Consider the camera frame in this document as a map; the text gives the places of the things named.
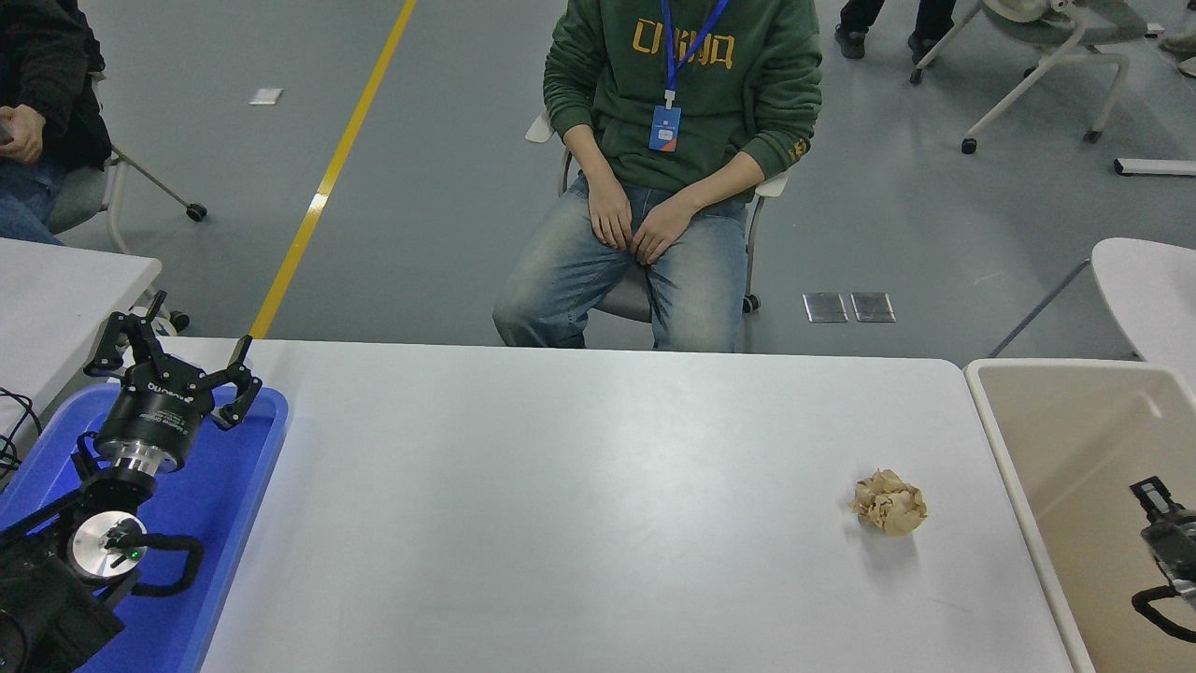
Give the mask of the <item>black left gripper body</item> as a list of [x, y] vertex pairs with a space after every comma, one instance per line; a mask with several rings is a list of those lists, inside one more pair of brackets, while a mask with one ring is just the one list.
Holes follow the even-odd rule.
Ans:
[[214, 408], [209, 388], [199, 388], [205, 371], [189, 363], [166, 365], [158, 374], [151, 363], [128, 367], [122, 391], [97, 434], [97, 452], [116, 460], [126, 443], [161, 449], [171, 463], [185, 463], [205, 416]]

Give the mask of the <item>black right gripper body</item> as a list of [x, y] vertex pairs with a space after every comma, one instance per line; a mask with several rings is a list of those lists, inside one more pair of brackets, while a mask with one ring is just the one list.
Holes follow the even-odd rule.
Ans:
[[1179, 512], [1145, 528], [1145, 543], [1165, 573], [1195, 573], [1195, 515]]

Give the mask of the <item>person's hand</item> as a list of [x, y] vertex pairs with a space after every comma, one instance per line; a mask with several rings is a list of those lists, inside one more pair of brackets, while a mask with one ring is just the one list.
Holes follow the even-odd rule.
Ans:
[[22, 165], [33, 165], [42, 157], [45, 120], [33, 108], [22, 104], [1, 108], [1, 120], [7, 123], [12, 140], [1, 146], [1, 157]]

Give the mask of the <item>person's right hand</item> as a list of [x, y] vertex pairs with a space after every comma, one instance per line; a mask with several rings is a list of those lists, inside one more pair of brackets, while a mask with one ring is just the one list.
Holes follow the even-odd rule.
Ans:
[[587, 178], [587, 206], [594, 238], [616, 251], [631, 250], [631, 203], [614, 175]]

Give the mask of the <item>person's left hand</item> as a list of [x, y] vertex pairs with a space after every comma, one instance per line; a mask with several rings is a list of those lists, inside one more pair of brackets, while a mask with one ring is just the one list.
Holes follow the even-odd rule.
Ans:
[[640, 265], [654, 265], [681, 239], [698, 212], [684, 194], [675, 194], [649, 209], [631, 241], [631, 256]]

